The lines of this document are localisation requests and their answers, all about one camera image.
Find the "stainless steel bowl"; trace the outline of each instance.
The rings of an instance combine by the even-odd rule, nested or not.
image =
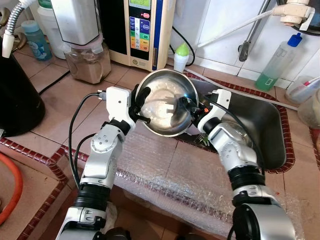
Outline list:
[[[145,126],[155,134],[174,137],[184,133],[192,123],[190,113],[180,104],[179,99],[187,97],[199,104],[195,86],[184,74],[170,69],[151,72],[140,83],[140,89],[149,87],[140,115],[150,118]]]

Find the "orange hose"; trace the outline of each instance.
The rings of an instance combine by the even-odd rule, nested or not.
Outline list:
[[[22,174],[19,170],[19,168],[14,164],[13,161],[11,161],[7,156],[0,153],[0,161],[3,162],[12,172],[14,176],[15,186],[14,186],[14,192],[11,197],[11,200],[9,204],[4,208],[4,210],[0,213],[0,225],[7,220],[9,215],[12,213],[12,211],[15,209],[17,203],[19,202],[19,199],[22,194],[23,189],[23,179]]]

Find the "bubble wrap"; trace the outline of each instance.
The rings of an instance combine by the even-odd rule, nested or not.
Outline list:
[[[157,136],[141,123],[126,136],[114,184],[209,233],[226,237],[232,226],[232,189],[219,156]],[[303,240],[299,202],[288,212]]]

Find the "black cable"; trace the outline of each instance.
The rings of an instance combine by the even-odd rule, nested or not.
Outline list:
[[[43,94],[45,91],[47,91],[49,88],[51,88],[53,85],[55,85],[57,82],[59,82],[61,79],[63,79],[66,75],[70,73],[70,70],[68,70],[65,74],[63,74],[61,77],[59,77],[57,80],[54,82],[50,83],[48,86],[46,86],[44,89],[42,89],[39,92],[39,95]]]
[[[94,135],[96,135],[95,133],[92,133],[86,137],[84,137],[78,144],[78,146],[76,147],[76,150],[75,150],[75,154],[74,154],[74,169],[75,169],[75,174],[77,176],[77,178],[80,180],[79,178],[79,174],[78,174],[78,154],[79,154],[79,151],[80,151],[80,148],[81,148],[81,145],[84,143],[84,141],[86,141],[87,139],[89,138],[92,138]]]
[[[78,115],[78,112],[80,110],[80,108],[82,107],[82,105],[85,103],[85,101],[90,98],[91,96],[99,96],[99,93],[96,92],[96,93],[90,93],[88,94],[87,96],[85,96],[82,101],[80,102],[79,106],[77,107],[77,109],[75,110],[74,112],[74,115],[71,119],[71,122],[70,122],[70,126],[69,126],[69,134],[68,134],[68,145],[69,145],[69,164],[70,164],[70,167],[71,167],[71,171],[72,171],[72,175],[73,175],[73,178],[74,178],[74,181],[75,181],[75,184],[76,184],[76,187],[79,188],[79,185],[80,185],[80,179],[79,179],[79,176],[78,174],[76,174],[76,169],[75,169],[75,166],[74,166],[74,162],[73,162],[73,159],[72,159],[72,128],[74,126],[74,122],[75,122],[75,119]]]
[[[258,145],[256,144],[254,138],[251,136],[249,130],[247,129],[247,127],[242,123],[242,121],[236,116],[234,115],[229,109],[225,108],[224,106],[222,106],[221,104],[219,103],[216,103],[214,101],[211,101],[208,97],[206,96],[203,96],[207,101],[209,101],[211,104],[217,106],[218,108],[224,110],[227,114],[229,114],[242,128],[243,130],[246,132],[246,134],[248,135],[248,137],[250,138],[251,142],[252,142],[252,145],[253,145],[253,148],[255,149],[256,151],[256,154],[257,154],[257,162],[258,162],[258,165],[260,166],[261,168],[261,173],[262,175],[265,175],[265,162],[264,162],[264,159],[263,159],[263,156],[262,156],[262,153],[261,153],[261,150],[260,148],[258,147]]]
[[[190,50],[191,50],[191,52],[192,52],[192,55],[193,55],[192,62],[185,65],[186,67],[189,67],[189,66],[191,66],[192,64],[194,64],[194,62],[195,62],[195,59],[196,59],[195,51],[194,51],[194,49],[192,48],[192,46],[190,45],[190,43],[187,41],[187,39],[186,39],[174,26],[172,26],[172,29],[185,41],[185,43],[189,46],[189,48],[190,48]],[[174,51],[174,49],[172,48],[172,46],[169,45],[169,47],[171,48],[171,50],[173,51],[173,53],[175,53],[175,51]]]
[[[234,233],[234,226],[232,225],[232,227],[230,228],[230,231],[229,231],[229,234],[228,234],[228,237],[226,238],[226,240],[231,240],[232,238],[232,234]]]

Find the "stainless steel sink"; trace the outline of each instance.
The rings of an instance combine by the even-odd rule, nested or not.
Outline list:
[[[198,94],[207,95],[215,85],[191,79]],[[280,168],[286,162],[286,148],[278,109],[271,103],[232,93],[229,110],[248,128],[260,147],[266,169]],[[223,121],[235,123],[228,114]]]

